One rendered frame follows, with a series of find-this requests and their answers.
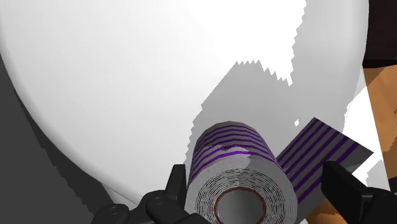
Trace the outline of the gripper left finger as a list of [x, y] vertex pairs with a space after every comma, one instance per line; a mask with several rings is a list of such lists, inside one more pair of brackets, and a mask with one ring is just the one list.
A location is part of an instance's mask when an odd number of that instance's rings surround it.
[[130, 210], [125, 204], [100, 208], [90, 224], [211, 224], [197, 213], [185, 211], [186, 167], [176, 164], [164, 190], [145, 194]]

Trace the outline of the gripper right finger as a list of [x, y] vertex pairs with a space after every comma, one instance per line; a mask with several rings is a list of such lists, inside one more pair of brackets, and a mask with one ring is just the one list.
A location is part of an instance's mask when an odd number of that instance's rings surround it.
[[321, 191], [347, 224], [397, 224], [397, 194], [365, 186], [335, 161], [323, 165]]

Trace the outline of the purple striped toilet paper roll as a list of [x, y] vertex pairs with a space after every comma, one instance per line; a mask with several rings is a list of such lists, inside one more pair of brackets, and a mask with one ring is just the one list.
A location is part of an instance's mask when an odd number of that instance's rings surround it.
[[300, 224], [324, 200], [325, 162], [354, 172], [371, 154], [317, 118], [278, 155], [254, 128], [217, 123], [193, 149], [185, 208], [211, 224]]

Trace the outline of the white toilet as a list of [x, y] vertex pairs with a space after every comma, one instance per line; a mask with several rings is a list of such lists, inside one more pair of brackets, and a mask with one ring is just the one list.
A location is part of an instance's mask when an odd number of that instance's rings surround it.
[[361, 62], [368, 0], [0, 0], [0, 53], [58, 149], [131, 201], [233, 120], [279, 154], [318, 118], [388, 188]]

